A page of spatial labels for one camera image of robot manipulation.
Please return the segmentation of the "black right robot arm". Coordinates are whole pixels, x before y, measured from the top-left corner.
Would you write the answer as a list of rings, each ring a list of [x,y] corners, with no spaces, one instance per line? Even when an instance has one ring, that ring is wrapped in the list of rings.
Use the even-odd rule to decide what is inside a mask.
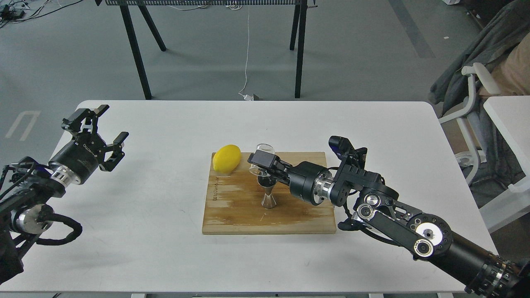
[[[344,231],[361,230],[390,245],[400,246],[414,260],[429,262],[465,285],[465,292],[486,298],[528,298],[529,262],[522,266],[494,255],[453,232],[441,217],[424,213],[403,202],[386,186],[384,178],[365,170],[367,149],[354,149],[348,138],[331,136],[329,147],[340,165],[329,168],[303,161],[297,166],[279,156],[257,149],[248,162],[266,180],[289,187],[292,196],[312,205],[329,200],[347,207],[347,198],[358,193],[347,219],[338,224]]]

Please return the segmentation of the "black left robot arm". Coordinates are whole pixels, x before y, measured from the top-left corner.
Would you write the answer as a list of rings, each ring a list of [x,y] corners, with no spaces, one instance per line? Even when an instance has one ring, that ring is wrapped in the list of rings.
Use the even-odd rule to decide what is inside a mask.
[[[102,104],[93,110],[77,109],[63,119],[61,128],[72,139],[48,164],[26,156],[2,169],[1,181],[11,171],[12,185],[1,194],[1,282],[23,272],[22,258],[32,245],[66,245],[81,235],[80,223],[55,213],[47,202],[64,196],[68,185],[85,183],[97,168],[112,171],[125,156],[128,132],[121,132],[111,144],[98,134],[98,120],[108,108]]]

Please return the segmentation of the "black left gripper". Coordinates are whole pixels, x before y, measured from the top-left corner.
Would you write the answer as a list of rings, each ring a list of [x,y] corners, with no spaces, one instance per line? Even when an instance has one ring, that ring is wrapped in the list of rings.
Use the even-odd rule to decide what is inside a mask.
[[[78,185],[85,183],[98,166],[106,172],[115,169],[125,156],[123,146],[129,132],[121,132],[112,144],[105,144],[98,134],[98,119],[109,108],[109,105],[102,104],[94,110],[77,109],[69,118],[63,119],[61,128],[72,134],[72,140],[51,158],[50,168],[67,167],[76,176],[74,184]],[[108,152],[111,155],[104,161]]]

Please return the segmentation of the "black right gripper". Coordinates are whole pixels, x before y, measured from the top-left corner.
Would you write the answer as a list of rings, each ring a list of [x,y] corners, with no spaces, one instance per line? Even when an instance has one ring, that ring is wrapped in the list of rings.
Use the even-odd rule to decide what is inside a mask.
[[[251,153],[248,162],[249,172],[257,175],[258,185],[263,188],[277,183],[289,185],[290,194],[314,206],[330,198],[333,177],[328,168],[309,161],[293,167],[267,151]]]

